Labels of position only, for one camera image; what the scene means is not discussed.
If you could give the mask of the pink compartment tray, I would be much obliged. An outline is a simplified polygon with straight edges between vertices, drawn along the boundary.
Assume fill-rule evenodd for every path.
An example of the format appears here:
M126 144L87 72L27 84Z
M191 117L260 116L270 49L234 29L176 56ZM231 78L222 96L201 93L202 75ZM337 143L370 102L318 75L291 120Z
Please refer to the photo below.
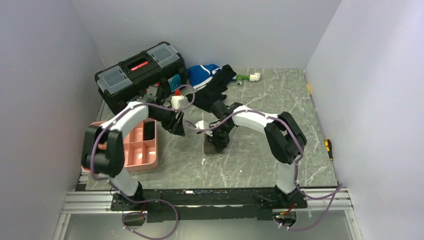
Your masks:
M93 144L102 132L104 121L94 122L85 132L83 152L81 157L82 169L90 171L93 162L95 173L116 174L123 168L129 172L153 169L157 167L157 127L153 140L143 141L144 122L155 121L147 119L135 126L126 136L115 131L107 130L97 144L94 158L91 159Z

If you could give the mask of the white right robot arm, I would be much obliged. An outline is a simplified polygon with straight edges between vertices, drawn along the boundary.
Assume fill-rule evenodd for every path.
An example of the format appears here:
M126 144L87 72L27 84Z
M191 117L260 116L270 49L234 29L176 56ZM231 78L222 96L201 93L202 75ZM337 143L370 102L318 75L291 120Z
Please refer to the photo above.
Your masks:
M246 127L264 134L270 151L278 162L275 186L276 203L289 207L298 193L297 166L304 153L307 139L293 116L288 112L270 114L235 102L226 105L221 100L212 104L211 113L219 120L205 142L214 152L221 152L230 144L230 132L235 127Z

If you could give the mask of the olive underwear with beige waistband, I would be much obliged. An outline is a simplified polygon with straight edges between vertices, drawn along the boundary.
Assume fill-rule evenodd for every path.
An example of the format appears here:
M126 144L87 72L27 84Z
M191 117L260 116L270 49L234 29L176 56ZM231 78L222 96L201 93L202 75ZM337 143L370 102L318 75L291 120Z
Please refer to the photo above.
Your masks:
M204 135L204 142L203 142L203 153L205 155L213 155L217 154L221 151L221 146L216 137L213 137L211 135Z

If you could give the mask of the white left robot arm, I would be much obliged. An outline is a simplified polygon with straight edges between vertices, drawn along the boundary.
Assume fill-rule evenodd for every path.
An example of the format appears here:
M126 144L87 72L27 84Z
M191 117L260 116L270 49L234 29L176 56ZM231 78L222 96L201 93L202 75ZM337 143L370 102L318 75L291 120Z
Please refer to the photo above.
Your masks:
M152 119L162 124L171 134L184 136L184 107L163 105L164 91L150 86L143 96L132 98L126 107L112 119L95 126L90 125L84 134L81 165L95 180L106 180L124 197L131 210L144 203L143 186L125 168L124 138L141 122Z

